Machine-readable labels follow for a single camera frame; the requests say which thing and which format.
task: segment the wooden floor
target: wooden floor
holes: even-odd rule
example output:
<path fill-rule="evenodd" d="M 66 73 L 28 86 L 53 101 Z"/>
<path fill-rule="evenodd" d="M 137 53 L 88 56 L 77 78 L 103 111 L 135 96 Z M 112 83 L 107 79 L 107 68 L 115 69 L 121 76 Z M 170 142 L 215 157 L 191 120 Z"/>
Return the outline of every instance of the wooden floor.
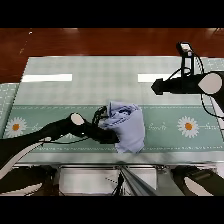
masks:
<path fill-rule="evenodd" d="M 0 28 L 0 83 L 19 82 L 31 56 L 175 56 L 178 41 L 224 58 L 222 28 Z"/>

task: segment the flower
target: flower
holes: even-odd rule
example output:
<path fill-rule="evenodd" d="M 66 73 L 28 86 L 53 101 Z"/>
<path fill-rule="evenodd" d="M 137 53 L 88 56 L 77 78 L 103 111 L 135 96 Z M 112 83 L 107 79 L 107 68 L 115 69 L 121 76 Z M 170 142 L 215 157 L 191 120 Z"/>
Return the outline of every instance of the flower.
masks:
<path fill-rule="evenodd" d="M 197 136 L 198 132 L 198 124 L 197 121 L 194 120 L 194 118 L 190 117 L 182 117 L 178 121 L 177 127 L 179 128 L 179 131 L 182 131 L 182 135 L 185 135 L 185 137 L 195 137 Z"/>
<path fill-rule="evenodd" d="M 72 138 L 75 138 L 75 136 L 72 135 L 71 133 L 68 133 L 67 135 L 65 135 L 65 138 L 70 138 L 70 139 L 72 139 Z"/>
<path fill-rule="evenodd" d="M 9 138 L 13 138 L 22 135 L 26 128 L 26 121 L 21 117 L 15 117 L 8 122 L 5 131 Z"/>

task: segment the table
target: table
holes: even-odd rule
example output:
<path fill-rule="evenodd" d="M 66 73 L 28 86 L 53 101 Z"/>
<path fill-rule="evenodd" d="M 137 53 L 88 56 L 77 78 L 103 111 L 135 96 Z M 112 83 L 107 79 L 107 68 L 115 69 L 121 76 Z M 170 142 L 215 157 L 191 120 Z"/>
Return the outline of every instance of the table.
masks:
<path fill-rule="evenodd" d="M 223 68 L 224 59 L 203 58 L 202 60 L 205 71 L 211 69 L 221 70 Z M 138 74 L 149 74 L 150 77 L 153 74 L 153 77 L 159 77 L 161 74 L 162 76 L 172 74 L 180 67 L 180 63 L 180 57 L 154 56 L 52 56 L 29 58 L 9 116 L 9 121 L 22 115 L 26 115 L 26 121 L 28 120 L 29 123 L 36 119 L 35 124 L 32 123 L 28 127 L 30 128 L 27 129 L 28 133 L 38 130 L 44 123 L 47 124 L 51 118 L 55 120 L 56 118 L 62 119 L 66 117 L 71 111 L 82 111 L 90 119 L 100 105 L 107 105 L 111 100 L 114 100 L 141 105 L 146 123 L 149 122 L 146 129 L 150 135 L 147 135 L 146 140 L 151 144 L 150 142 L 153 139 L 156 137 L 158 139 L 153 143 L 153 146 L 146 146 L 145 151 L 143 150 L 139 154 L 118 154 L 113 147 L 109 146 L 107 148 L 94 146 L 93 152 L 93 148 L 90 146 L 96 144 L 93 141 L 85 143 L 89 144 L 89 147 L 85 148 L 74 145 L 72 148 L 60 149 L 52 146 L 53 144 L 49 144 L 49 147 L 44 148 L 44 150 L 41 148 L 33 150 L 23 157 L 19 163 L 114 164 L 125 162 L 129 164 L 180 164 L 224 161 L 224 146 L 222 134 L 219 130 L 220 127 L 216 118 L 207 115 L 203 111 L 199 95 L 165 93 L 163 96 L 156 96 L 151 90 L 152 82 L 138 82 Z M 42 80 L 49 79 L 49 77 L 52 80 L 55 80 L 56 77 L 60 80 L 61 77 L 64 77 L 66 80 L 30 81 L 38 77 L 41 77 Z M 206 107 L 213 111 L 210 98 L 204 97 L 204 101 Z M 186 138 L 181 139 L 181 141 L 185 141 L 184 147 L 176 145 L 179 137 L 175 136 L 181 137 L 181 134 L 178 130 L 174 131 L 176 124 L 173 125 L 173 119 L 176 117 L 176 121 L 178 121 L 185 111 L 187 111 L 187 114 L 191 114 L 188 116 L 197 116 L 198 120 L 201 119 L 200 122 L 204 120 L 210 122 L 210 124 L 204 122 L 200 126 L 203 134 L 201 133 L 200 141 L 197 142 L 196 146 L 192 143 L 193 141 L 187 141 Z M 157 119 L 158 114 L 160 114 L 160 117 L 165 116 L 165 126 L 171 128 L 170 130 L 175 133 L 174 135 L 163 137 L 165 135 L 161 132 L 156 134 L 157 130 L 163 131 L 165 129 L 164 126 L 162 127 L 162 120 Z M 161 124 L 161 126 L 151 125 L 152 120 L 155 121 L 156 119 L 159 120 L 158 124 Z M 206 142 L 206 135 L 212 136 L 215 141 L 211 142 L 210 145 L 207 145 L 209 142 L 203 145 Z M 66 137 L 69 141 L 73 136 L 68 135 Z M 163 144 L 167 143 L 167 146 L 159 147 L 158 145 L 162 144 L 162 142 Z"/>

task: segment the blue cloth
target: blue cloth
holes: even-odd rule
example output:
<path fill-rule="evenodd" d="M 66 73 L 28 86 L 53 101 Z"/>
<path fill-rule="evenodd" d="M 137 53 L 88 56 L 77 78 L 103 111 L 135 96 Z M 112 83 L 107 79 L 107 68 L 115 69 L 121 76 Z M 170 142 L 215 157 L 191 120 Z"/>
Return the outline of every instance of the blue cloth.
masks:
<path fill-rule="evenodd" d="M 135 104 L 110 102 L 107 106 L 109 118 L 100 127 L 116 132 L 120 142 L 115 144 L 119 153 L 139 152 L 144 147 L 145 126 L 142 110 Z"/>

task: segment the folded fabric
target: folded fabric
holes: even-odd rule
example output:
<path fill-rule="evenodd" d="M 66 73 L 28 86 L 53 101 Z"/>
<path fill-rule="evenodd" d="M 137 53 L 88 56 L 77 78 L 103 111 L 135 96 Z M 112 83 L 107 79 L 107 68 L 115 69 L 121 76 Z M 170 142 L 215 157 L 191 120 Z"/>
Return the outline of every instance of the folded fabric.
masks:
<path fill-rule="evenodd" d="M 144 147 L 145 126 L 142 110 L 135 104 L 110 102 L 109 118 L 101 122 L 101 128 L 116 132 L 120 142 L 115 144 L 118 152 L 139 152 Z"/>

